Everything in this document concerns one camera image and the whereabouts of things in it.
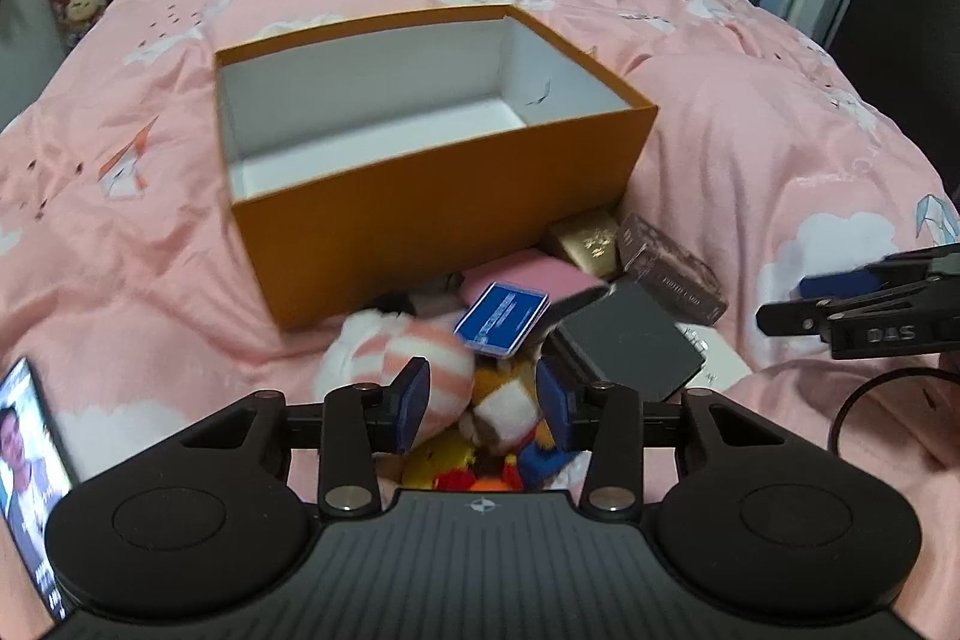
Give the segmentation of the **white striped plush puppy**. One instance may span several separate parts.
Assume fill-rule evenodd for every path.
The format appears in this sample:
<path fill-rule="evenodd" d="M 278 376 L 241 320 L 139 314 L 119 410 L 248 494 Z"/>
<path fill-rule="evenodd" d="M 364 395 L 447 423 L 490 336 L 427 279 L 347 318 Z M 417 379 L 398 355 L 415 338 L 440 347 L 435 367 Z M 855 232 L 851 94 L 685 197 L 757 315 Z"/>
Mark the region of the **white striped plush puppy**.
<path fill-rule="evenodd" d="M 379 310 L 348 315 L 320 359 L 313 395 L 322 401 L 342 386 L 391 385 L 415 357 L 430 364 L 430 396 L 415 438 L 421 445 L 455 424 L 472 399 L 475 355 L 452 332 L 450 319 Z"/>

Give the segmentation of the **black square gift box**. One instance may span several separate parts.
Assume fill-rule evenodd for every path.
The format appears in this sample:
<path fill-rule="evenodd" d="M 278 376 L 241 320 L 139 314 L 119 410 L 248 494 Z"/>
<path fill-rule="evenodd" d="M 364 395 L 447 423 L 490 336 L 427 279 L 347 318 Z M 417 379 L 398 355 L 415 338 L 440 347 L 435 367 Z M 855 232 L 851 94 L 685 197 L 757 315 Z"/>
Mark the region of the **black square gift box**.
<path fill-rule="evenodd" d="M 633 282 L 563 318 L 544 354 L 556 355 L 576 380 L 625 386 L 649 403 L 667 401 L 704 362 L 669 312 Z"/>

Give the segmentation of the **white box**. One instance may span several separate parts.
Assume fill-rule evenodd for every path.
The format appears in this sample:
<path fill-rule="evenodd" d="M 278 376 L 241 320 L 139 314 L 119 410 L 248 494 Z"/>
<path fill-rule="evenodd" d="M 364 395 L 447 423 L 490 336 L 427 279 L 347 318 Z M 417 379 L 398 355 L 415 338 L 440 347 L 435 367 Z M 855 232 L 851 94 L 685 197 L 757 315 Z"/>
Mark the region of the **white box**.
<path fill-rule="evenodd" d="M 716 393 L 726 393 L 742 378 L 752 373 L 752 369 L 743 362 L 743 358 L 737 354 L 736 349 L 729 346 L 729 342 L 715 328 L 692 325 L 692 323 L 677 323 L 677 330 L 688 339 L 703 358 L 703 364 L 697 375 L 686 383 L 688 388 L 704 388 Z"/>

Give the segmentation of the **blue card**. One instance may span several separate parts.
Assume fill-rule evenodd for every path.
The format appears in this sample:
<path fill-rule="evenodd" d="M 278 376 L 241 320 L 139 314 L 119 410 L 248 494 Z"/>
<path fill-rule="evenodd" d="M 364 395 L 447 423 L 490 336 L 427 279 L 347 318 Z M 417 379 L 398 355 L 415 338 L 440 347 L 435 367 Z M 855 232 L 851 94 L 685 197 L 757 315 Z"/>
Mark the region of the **blue card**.
<path fill-rule="evenodd" d="M 510 358 L 544 316 L 550 297 L 506 282 L 492 282 L 457 321 L 455 336 L 473 352 Z"/>

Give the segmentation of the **illustrated dark card box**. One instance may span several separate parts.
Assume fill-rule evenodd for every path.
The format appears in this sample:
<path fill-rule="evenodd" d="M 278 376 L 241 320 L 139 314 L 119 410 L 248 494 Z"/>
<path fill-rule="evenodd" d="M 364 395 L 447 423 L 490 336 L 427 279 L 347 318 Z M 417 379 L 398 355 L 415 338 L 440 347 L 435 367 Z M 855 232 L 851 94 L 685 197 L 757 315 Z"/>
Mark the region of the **illustrated dark card box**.
<path fill-rule="evenodd" d="M 623 219 L 617 248 L 625 274 L 683 323 L 713 326 L 726 313 L 713 269 L 638 214 Z"/>

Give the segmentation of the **pink zip pouch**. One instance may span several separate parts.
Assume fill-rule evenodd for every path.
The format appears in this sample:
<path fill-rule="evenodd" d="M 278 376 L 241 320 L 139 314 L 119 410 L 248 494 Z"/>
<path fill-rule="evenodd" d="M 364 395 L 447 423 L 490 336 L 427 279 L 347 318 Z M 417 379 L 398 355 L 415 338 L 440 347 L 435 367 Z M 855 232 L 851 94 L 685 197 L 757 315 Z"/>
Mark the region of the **pink zip pouch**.
<path fill-rule="evenodd" d="M 607 282 L 581 271 L 568 261 L 539 250 L 523 250 L 480 264 L 462 274 L 459 287 L 462 302 L 473 305 L 495 282 L 545 294 L 548 305 L 556 310 L 579 307 L 608 292 Z"/>

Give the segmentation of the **gold box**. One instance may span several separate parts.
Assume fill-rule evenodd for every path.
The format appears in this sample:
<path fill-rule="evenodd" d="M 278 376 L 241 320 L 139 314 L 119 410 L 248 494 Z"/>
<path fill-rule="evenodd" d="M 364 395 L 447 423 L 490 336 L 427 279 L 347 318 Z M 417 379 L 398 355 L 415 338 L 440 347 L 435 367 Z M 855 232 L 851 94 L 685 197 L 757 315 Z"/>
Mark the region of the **gold box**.
<path fill-rule="evenodd" d="M 609 280 L 620 271 L 618 231 L 617 220 L 604 209 L 596 209 L 551 224 L 545 235 L 545 247 L 579 271 Z"/>

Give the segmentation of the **orange white fox plush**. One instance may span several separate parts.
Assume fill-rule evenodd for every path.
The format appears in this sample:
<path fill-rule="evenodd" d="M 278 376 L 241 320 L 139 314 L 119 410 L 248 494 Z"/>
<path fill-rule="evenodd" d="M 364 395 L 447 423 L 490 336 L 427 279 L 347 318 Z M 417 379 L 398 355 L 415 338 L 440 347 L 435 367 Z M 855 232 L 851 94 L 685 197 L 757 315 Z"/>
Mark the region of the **orange white fox plush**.
<path fill-rule="evenodd" d="M 535 365 L 528 358 L 480 358 L 467 411 L 457 427 L 470 445 L 493 454 L 519 453 L 542 420 Z"/>

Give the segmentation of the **orange cardboard box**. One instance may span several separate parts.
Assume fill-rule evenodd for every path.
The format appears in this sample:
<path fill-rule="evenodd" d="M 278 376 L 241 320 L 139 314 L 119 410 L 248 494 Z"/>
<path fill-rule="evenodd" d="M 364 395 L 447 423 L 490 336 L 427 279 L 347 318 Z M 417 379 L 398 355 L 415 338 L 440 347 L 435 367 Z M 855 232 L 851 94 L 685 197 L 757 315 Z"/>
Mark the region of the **orange cardboard box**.
<path fill-rule="evenodd" d="M 612 206 L 658 113 L 506 4 L 318 25 L 215 64 L 231 214 L 285 331 Z"/>

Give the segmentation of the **pink cloud-print duvet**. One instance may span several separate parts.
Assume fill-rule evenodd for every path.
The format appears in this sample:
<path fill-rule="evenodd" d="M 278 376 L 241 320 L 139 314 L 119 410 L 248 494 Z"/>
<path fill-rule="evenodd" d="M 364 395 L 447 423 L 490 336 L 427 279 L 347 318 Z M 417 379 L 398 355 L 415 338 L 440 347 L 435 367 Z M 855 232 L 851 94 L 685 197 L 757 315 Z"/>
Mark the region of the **pink cloud-print duvet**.
<path fill-rule="evenodd" d="M 224 48 L 352 17 L 512 4 L 658 105 L 623 207 L 703 259 L 732 396 L 908 497 L 923 550 L 898 612 L 958 632 L 958 390 L 925 358 L 836 362 L 770 339 L 802 277 L 952 243 L 923 152 L 820 46 L 745 0 L 116 0 L 2 136 L 2 357 L 39 376 L 76 474 L 98 474 L 259 388 L 314 401 L 336 318 L 275 330 L 228 209 Z"/>

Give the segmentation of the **smartphone with lit screen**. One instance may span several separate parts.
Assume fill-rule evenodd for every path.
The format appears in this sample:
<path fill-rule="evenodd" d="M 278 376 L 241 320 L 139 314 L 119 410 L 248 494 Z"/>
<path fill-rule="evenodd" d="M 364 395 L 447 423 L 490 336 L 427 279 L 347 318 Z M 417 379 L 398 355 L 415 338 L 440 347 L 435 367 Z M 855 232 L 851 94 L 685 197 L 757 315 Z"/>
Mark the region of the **smartphone with lit screen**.
<path fill-rule="evenodd" d="M 53 435 L 36 373 L 17 358 L 2 378 L 3 520 L 32 586 L 55 622 L 68 615 L 46 549 L 47 521 L 73 477 Z"/>

